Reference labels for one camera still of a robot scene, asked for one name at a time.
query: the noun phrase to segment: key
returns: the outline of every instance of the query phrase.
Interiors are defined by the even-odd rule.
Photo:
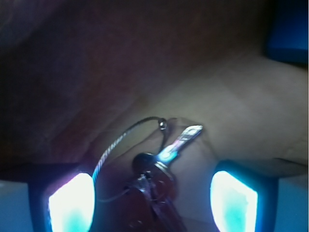
[[[187,127],[171,145],[164,148],[156,156],[156,162],[168,167],[168,165],[178,156],[179,151],[190,141],[194,140],[202,130],[203,126],[201,125]]]

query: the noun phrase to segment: led light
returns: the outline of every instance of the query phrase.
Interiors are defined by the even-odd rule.
[[[221,232],[255,231],[258,194],[226,171],[211,181],[211,209]]]
[[[169,162],[173,160],[177,156],[177,151],[172,151],[174,146],[167,146],[159,155],[159,161],[161,162]]]
[[[49,197],[53,232],[86,232],[95,207],[95,188],[90,175],[80,173]]]

